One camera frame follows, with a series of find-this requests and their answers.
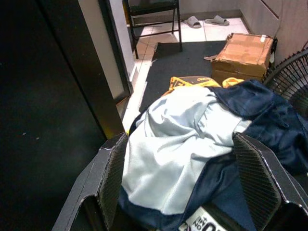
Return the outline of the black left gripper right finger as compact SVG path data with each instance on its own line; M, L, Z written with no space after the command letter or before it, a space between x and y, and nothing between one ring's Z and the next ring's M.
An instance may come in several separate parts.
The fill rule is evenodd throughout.
M239 178L258 231L306 231L308 195L274 152L239 132L232 136Z

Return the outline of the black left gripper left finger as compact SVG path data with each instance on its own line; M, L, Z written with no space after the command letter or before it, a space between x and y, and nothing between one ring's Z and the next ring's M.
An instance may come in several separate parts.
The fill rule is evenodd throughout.
M89 231L108 231L114 222L122 182L127 133L107 140L78 175L53 226L71 231L81 209Z

